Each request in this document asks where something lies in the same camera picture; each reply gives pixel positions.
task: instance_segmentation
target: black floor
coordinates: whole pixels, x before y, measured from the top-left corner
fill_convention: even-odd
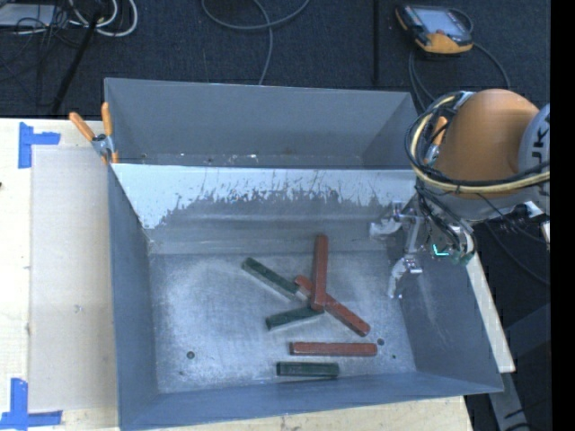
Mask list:
[[[14,1],[56,2],[69,11],[67,0]],[[34,35],[0,29],[0,116],[65,118],[75,110],[98,119],[107,76],[409,91],[420,110],[445,92],[487,88],[510,89],[539,108],[550,101],[551,0],[309,0],[296,17],[272,29],[267,68],[270,31],[230,29],[209,15],[258,25],[266,22],[258,4],[277,21],[305,0],[204,0],[205,8],[202,0],[134,0],[134,31],[106,36],[127,31],[135,15],[129,0],[117,1],[118,17],[94,33],[81,58],[76,55],[87,30],[80,26],[62,24]],[[97,7],[96,0],[73,2],[86,20]],[[448,60],[426,59],[395,20],[399,3],[456,9],[473,22],[478,48]],[[103,7],[104,18],[110,11]],[[22,22],[18,31],[26,30]],[[410,78],[411,53],[425,91]],[[538,224],[525,217],[513,221],[514,228],[501,221],[477,227],[482,264],[506,328],[550,302],[550,287],[540,282],[550,278],[549,252],[517,233],[537,236]],[[522,354],[513,377],[529,424],[552,429],[550,343]],[[469,397],[467,404],[476,431],[497,429],[486,396]]]

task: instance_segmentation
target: red block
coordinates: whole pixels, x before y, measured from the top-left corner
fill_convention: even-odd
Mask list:
[[[308,296],[312,293],[314,288],[314,283],[302,275],[298,275],[296,277],[296,284],[300,287],[300,289],[302,289],[304,294]],[[325,306],[323,308],[331,316],[345,324],[361,337],[365,337],[371,330],[369,324],[367,324],[347,306],[338,302],[329,294],[325,295]]]
[[[294,356],[375,356],[375,343],[321,343],[294,341],[289,344],[289,354]]]
[[[314,266],[312,268],[312,282],[314,285],[310,296],[310,306],[316,311],[323,310],[326,302],[327,247],[327,236],[318,234],[315,238]]]

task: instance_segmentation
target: yellow device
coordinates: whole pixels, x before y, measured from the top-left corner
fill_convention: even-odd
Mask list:
[[[470,31],[447,8],[402,4],[395,8],[395,15],[415,44],[430,56],[458,56],[473,46]]]

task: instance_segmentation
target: cable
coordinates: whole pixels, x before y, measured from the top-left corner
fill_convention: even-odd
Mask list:
[[[510,227],[511,227],[511,231],[513,233],[521,233],[523,234],[526,238],[533,240],[535,242],[540,242],[542,244],[549,244],[551,245],[549,242],[542,240],[541,238],[537,238],[536,236],[526,232],[523,228],[518,227],[516,224],[514,224],[506,215],[504,215],[501,211],[498,210],[498,208],[493,205],[493,203],[491,203],[484,195],[478,193],[477,194],[479,197],[481,197],[483,199],[483,201],[485,201],[490,207],[491,209],[493,209],[495,212],[497,212],[500,215],[500,218],[504,221],[507,222]]]
[[[437,101],[429,106],[430,111],[421,115],[413,125],[408,128],[405,135],[405,147],[411,162],[411,167],[420,179],[424,180],[429,185],[444,191],[472,194],[501,193],[504,191],[537,185],[549,180],[549,170],[539,172],[550,165],[549,161],[542,162],[537,166],[502,180],[454,180],[448,178],[442,172],[423,164],[420,161],[419,153],[417,152],[418,145],[420,144],[420,136],[423,130],[441,106],[448,102],[458,102],[463,97],[464,96],[460,93],[450,93],[441,96]]]
[[[252,0],[252,1],[255,3],[255,5],[260,9],[261,13],[263,14],[263,17],[266,20],[265,24],[258,24],[258,25],[230,24],[228,22],[224,22],[224,21],[218,19],[212,13],[210,13],[206,7],[206,0],[201,0],[201,6],[202,6],[204,12],[206,13],[206,15],[212,21],[214,21],[214,22],[216,22],[216,23],[218,23],[224,27],[227,27],[228,29],[233,29],[236,31],[258,31],[258,30],[262,30],[262,29],[268,30],[268,34],[270,36],[270,44],[268,47],[268,55],[266,56],[266,62],[265,62],[263,71],[261,73],[260,80],[258,81],[258,84],[261,85],[261,84],[263,84],[263,79],[265,78],[265,76],[268,72],[268,67],[270,66],[271,52],[273,50],[273,30],[272,30],[272,28],[277,27],[280,24],[295,18],[298,14],[300,14],[302,11],[304,11],[304,9],[307,7],[307,4],[309,4],[310,0],[305,0],[304,3],[297,10],[295,10],[292,14],[290,14],[284,18],[278,19],[277,21],[274,21],[274,22],[270,21],[270,18],[268,16],[268,14],[266,13],[265,8],[261,5],[260,2],[258,2],[258,0]]]
[[[256,3],[263,11],[262,6],[259,4],[259,2],[257,0],[252,0],[252,1],[254,3]],[[268,28],[276,27],[283,22],[287,22],[290,19],[295,18],[298,14],[300,14],[302,11],[304,11],[304,9],[307,7],[307,4],[309,4],[309,1],[310,0],[305,0],[304,3],[297,10],[295,10],[292,14],[290,14],[284,18],[278,19],[277,21],[274,21],[274,22],[266,22],[265,24],[259,24],[259,25],[234,25],[234,24],[224,22],[224,21],[218,19],[217,17],[215,17],[214,15],[212,15],[212,13],[210,13],[208,11],[208,9],[206,8],[206,0],[201,0],[201,5],[202,5],[202,8],[204,9],[204,11],[206,12],[206,14],[208,15],[208,17],[212,21],[217,22],[218,24],[221,24],[221,25],[227,27],[228,29],[237,29],[239,31],[257,31],[260,29],[268,29]]]
[[[529,269],[528,267],[526,267],[523,263],[521,263],[517,257],[515,257],[515,255],[513,254],[513,252],[511,252],[508,247],[501,241],[500,237],[491,229],[491,226],[489,224],[489,222],[485,222],[485,228],[486,230],[491,234],[491,236],[493,237],[493,239],[496,241],[496,243],[503,249],[503,251],[509,256],[510,259],[513,260],[513,262],[520,267],[523,271],[525,271],[530,277],[532,277],[535,281],[543,284],[544,286],[547,287],[551,287],[551,283],[549,281],[547,281],[546,279],[540,277],[539,275],[537,275],[536,273],[534,273],[531,269]]]
[[[75,16],[80,20],[80,22],[70,21],[70,23],[73,23],[76,25],[82,25],[83,27],[85,27],[87,29],[88,26],[90,25],[90,23],[82,16],[80,11],[75,7],[74,0],[67,0],[67,1],[70,4],[72,11],[74,12]],[[137,27],[138,14],[137,14],[136,2],[134,0],[128,0],[130,8],[132,10],[132,14],[133,14],[132,23],[129,26],[129,28],[127,28],[125,31],[121,31],[121,32],[105,31],[104,29],[102,29],[102,27],[110,25],[112,22],[114,22],[116,17],[118,16],[118,13],[119,13],[118,2],[116,0],[111,0],[111,2],[112,2],[112,6],[113,6],[113,11],[112,11],[111,17],[105,21],[98,22],[96,24],[96,30],[95,31],[101,35],[106,36],[106,37],[126,37],[127,35],[131,34]]]

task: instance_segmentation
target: black cable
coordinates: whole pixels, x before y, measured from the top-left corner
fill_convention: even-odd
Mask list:
[[[551,283],[549,281],[547,281],[546,279],[540,277],[539,275],[537,275],[536,273],[534,273],[531,269],[529,269],[528,267],[526,267],[523,263],[521,263],[517,257],[515,257],[515,255],[508,249],[508,247],[501,241],[500,237],[491,229],[491,226],[489,224],[489,222],[485,222],[485,228],[486,230],[491,234],[491,236],[493,237],[493,239],[496,241],[496,243],[501,247],[501,249],[509,256],[510,259],[513,260],[513,262],[520,267],[523,271],[525,271],[530,277],[532,277],[535,281],[537,281],[540,284],[543,284],[544,286],[547,287],[551,287]]]
[[[526,232],[523,228],[519,227],[518,225],[514,224],[506,215],[504,215],[493,203],[491,203],[489,201],[488,198],[486,198],[484,195],[482,195],[481,193],[476,193],[476,195],[478,195],[481,199],[483,199],[483,201],[485,201],[491,209],[493,209],[495,212],[497,212],[497,214],[500,215],[500,218],[504,221],[507,222],[510,227],[511,227],[511,231],[513,233],[521,233],[523,234],[526,238],[533,240],[535,242],[540,242],[542,244],[550,244],[549,242],[547,242],[546,240],[543,240],[541,238],[537,238],[536,236]]]
[[[88,43],[90,43],[90,39],[92,38],[94,31],[96,30],[96,25],[98,23],[98,20],[102,16],[105,3],[107,2],[108,0],[95,0],[95,9],[93,12],[92,20],[90,22],[90,26],[88,27],[82,39],[80,47],[76,51],[74,60],[72,61],[72,65],[66,71],[66,74],[62,79],[62,83],[60,84],[60,88],[58,89],[56,96],[54,97],[51,109],[52,115],[56,115],[58,109],[60,108],[60,105],[62,104],[62,101],[64,100],[64,97],[66,96],[68,87],[72,83],[72,78],[74,77],[75,71],[78,68],[78,65],[80,64],[82,57],[84,56],[85,50],[88,48]]]
[[[501,65],[500,61],[498,61],[495,56],[492,55],[492,53],[490,53],[486,48],[484,48],[482,45],[480,45],[479,43],[477,43],[476,41],[473,43],[473,45],[478,48],[479,50],[481,50],[483,53],[485,53],[487,55],[487,57],[489,59],[491,59],[491,61],[493,61],[493,63],[495,64],[495,66],[497,66],[497,68],[500,70],[501,74],[503,75],[503,78],[505,80],[505,87],[510,90],[511,89],[511,81],[509,80],[509,77],[507,75],[507,72],[505,72],[505,69],[503,68],[503,66]]]

